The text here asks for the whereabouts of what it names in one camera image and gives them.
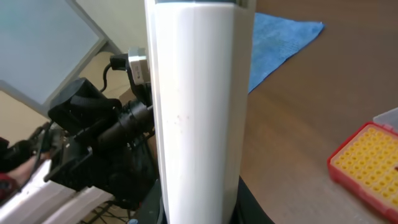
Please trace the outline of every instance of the black stand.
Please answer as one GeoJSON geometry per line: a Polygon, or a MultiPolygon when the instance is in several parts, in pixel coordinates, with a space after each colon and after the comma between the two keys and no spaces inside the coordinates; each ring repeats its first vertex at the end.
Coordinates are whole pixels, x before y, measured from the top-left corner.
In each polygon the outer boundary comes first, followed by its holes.
{"type": "MultiPolygon", "coordinates": [[[[134,215],[138,224],[167,224],[163,209],[162,191],[160,181],[157,180],[141,208],[134,215]]],[[[273,224],[274,222],[262,210],[253,194],[250,192],[242,178],[239,177],[238,198],[231,217],[230,224],[273,224]]]]}

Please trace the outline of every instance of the blue cloth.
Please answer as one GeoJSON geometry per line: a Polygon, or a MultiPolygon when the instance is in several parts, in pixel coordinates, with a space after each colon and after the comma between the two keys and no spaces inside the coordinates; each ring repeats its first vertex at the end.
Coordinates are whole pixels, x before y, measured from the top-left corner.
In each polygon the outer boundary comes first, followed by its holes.
{"type": "Polygon", "coordinates": [[[296,22],[256,13],[249,92],[286,59],[315,39],[323,26],[321,22],[296,22]]]}

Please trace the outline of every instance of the white tube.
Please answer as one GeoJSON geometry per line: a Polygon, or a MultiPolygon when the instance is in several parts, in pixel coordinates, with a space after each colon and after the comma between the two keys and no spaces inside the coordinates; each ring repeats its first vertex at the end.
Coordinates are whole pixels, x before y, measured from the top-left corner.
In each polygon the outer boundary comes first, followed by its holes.
{"type": "Polygon", "coordinates": [[[171,224],[226,223],[233,212],[254,6],[255,1],[246,7],[216,2],[152,4],[151,12],[147,7],[159,167],[171,224]]]}

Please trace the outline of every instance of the tabletop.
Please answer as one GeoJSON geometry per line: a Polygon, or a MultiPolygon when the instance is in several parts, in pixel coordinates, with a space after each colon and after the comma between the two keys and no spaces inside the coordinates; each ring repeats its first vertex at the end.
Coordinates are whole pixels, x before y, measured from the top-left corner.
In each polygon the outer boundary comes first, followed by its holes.
{"type": "Polygon", "coordinates": [[[398,106],[398,1],[257,0],[257,12],[324,31],[249,94],[241,176],[276,223],[385,223],[326,160],[398,106]]]}

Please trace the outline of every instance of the metal frame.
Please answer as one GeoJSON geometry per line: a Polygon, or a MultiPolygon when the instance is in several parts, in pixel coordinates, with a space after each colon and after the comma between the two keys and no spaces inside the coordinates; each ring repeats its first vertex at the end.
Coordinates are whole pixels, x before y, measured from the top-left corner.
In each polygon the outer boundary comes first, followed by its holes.
{"type": "Polygon", "coordinates": [[[57,89],[46,99],[44,104],[39,104],[38,102],[30,99],[25,94],[21,93],[19,90],[15,89],[13,86],[6,83],[4,80],[0,80],[0,91],[7,93],[9,96],[20,101],[21,103],[32,108],[34,111],[40,113],[41,115],[47,116],[47,111],[50,106],[51,100],[57,93],[59,93],[62,88],[66,86],[67,83],[79,76],[80,72],[87,66],[91,59],[98,53],[102,51],[109,51],[114,54],[120,54],[121,51],[116,47],[116,45],[109,40],[108,36],[98,27],[97,24],[87,15],[87,13],[78,5],[76,0],[66,0],[68,5],[88,24],[88,26],[97,34],[99,40],[95,45],[88,51],[88,53],[80,60],[80,63],[72,70],[70,74],[67,75],[66,79],[58,86],[57,89]]]}

